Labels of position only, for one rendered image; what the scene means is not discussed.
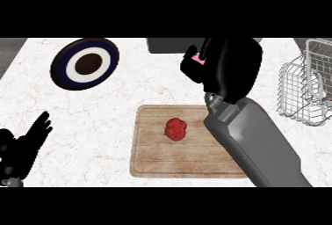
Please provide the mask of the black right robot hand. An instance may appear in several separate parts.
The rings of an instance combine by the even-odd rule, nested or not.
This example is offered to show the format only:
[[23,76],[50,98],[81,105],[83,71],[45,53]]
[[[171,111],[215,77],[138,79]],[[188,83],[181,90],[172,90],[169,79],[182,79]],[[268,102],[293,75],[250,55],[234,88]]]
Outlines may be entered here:
[[[203,65],[191,59],[194,54],[204,60]],[[190,46],[179,63],[179,71],[194,83],[203,84],[204,92],[216,94],[224,102],[235,104],[250,92],[261,62],[262,55],[232,54],[230,51],[203,55]]]

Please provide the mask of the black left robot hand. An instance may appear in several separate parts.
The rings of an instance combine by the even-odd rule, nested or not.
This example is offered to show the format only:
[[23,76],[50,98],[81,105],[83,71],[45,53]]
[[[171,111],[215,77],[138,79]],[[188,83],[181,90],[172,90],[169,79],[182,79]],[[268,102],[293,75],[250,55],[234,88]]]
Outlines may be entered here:
[[17,138],[5,128],[0,129],[0,180],[26,178],[51,129],[48,112],[39,114],[26,134]]

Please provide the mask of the wooden cutting board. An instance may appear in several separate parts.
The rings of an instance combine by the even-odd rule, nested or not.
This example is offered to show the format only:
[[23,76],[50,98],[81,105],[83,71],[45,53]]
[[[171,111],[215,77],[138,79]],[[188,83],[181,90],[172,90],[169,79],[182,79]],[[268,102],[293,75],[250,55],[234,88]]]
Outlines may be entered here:
[[[203,105],[141,105],[134,120],[129,173],[137,178],[246,178],[225,149],[219,146],[203,119]],[[187,124],[185,136],[172,141],[166,122]]]

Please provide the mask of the dark grey appliance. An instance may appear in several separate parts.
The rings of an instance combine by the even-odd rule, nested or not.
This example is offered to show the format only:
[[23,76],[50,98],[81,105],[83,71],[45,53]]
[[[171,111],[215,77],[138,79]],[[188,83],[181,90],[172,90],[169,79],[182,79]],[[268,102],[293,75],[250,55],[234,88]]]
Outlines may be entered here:
[[147,51],[150,54],[179,54],[194,46],[203,55],[230,51],[232,54],[262,54],[261,38],[147,38]]

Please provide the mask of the dark blue and white plate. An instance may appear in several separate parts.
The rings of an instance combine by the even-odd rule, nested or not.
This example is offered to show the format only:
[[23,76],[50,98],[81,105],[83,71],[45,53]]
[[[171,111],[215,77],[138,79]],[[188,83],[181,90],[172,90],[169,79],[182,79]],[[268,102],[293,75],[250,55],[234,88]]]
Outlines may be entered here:
[[50,64],[51,81],[67,91],[86,90],[110,76],[117,61],[117,48],[109,40],[75,40],[61,48]]

